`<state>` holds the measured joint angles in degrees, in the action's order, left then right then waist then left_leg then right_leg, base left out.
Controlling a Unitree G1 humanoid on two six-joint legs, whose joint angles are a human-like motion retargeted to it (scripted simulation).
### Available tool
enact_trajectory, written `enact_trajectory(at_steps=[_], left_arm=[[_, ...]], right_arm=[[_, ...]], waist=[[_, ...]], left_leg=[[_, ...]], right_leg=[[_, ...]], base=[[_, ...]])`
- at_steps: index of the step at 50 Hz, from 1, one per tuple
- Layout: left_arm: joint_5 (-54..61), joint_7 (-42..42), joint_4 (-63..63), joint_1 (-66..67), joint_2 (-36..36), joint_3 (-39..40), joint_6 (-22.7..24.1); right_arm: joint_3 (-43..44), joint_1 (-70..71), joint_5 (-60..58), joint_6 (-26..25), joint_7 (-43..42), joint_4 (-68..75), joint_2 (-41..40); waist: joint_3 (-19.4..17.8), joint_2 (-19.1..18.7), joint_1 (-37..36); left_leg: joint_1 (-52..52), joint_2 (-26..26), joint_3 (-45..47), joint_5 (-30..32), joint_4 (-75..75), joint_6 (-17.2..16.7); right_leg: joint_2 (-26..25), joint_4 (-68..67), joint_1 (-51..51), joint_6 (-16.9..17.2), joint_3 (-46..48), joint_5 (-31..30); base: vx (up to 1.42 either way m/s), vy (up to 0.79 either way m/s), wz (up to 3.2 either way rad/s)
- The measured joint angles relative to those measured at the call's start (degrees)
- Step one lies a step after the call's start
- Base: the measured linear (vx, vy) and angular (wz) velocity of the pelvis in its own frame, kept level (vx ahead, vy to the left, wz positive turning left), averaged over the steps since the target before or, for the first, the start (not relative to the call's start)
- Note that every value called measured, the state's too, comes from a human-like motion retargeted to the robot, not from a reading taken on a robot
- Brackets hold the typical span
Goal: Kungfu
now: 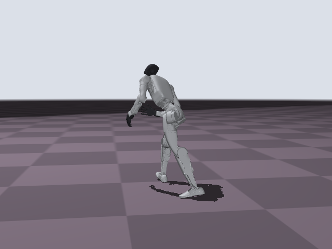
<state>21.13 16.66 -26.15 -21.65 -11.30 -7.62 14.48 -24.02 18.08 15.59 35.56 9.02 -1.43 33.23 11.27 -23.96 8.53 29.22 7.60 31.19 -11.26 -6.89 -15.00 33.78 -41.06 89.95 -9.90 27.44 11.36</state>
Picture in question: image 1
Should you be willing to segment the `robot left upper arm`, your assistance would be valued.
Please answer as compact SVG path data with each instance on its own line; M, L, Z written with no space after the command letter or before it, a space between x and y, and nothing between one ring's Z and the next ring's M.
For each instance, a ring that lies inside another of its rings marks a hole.
M140 99L139 99L139 102L141 103L145 103L146 100L147 100L147 97L146 97L146 91L147 91L147 86L148 86L148 83L150 82L151 80L151 76L143 76L141 79L140 79Z

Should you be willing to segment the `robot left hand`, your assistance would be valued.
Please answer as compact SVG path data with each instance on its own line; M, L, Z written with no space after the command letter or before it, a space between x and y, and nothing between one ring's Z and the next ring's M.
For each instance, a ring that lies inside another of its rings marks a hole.
M132 127L132 126L131 126L132 124L130 124L130 123L131 123L131 119L132 119L133 117L134 117L134 115L131 115L131 116L129 117L129 115L127 114L126 121L127 121L127 124L128 124L129 127Z

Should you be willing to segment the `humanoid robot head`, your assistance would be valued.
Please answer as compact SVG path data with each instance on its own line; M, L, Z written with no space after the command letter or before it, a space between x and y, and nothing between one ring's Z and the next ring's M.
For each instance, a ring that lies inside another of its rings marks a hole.
M144 74L147 76L156 75L159 70L159 67L155 64L150 64L144 71Z

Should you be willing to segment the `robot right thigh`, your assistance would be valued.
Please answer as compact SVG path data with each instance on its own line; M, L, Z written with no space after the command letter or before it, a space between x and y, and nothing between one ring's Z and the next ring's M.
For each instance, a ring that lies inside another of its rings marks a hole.
M182 124L185 120L186 120L186 118L185 118L185 116L184 116L184 118L183 118L182 120L179 120L179 121L177 121L177 122L175 122L175 123L172 123L172 124L175 125L175 128L177 129L177 128L179 127L179 125ZM167 143L167 141L166 141L165 135L164 135L163 138L161 139L161 144L162 144L162 146L164 146L164 147L169 147L169 145L168 145L168 143Z

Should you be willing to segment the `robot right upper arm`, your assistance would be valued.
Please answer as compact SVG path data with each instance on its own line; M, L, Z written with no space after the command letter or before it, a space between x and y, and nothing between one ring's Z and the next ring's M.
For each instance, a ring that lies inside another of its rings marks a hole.
M175 92L174 92L174 88L173 88L173 86L171 85L171 84L169 84L170 85L170 87L171 87L171 90L172 90L172 92L173 92L173 95L174 95L174 98L173 98L173 103L174 103L174 105L177 105L178 107L181 107L181 105L180 105L180 103L179 103L179 101L178 101L178 99L177 99L177 97L176 97L176 94L175 94Z

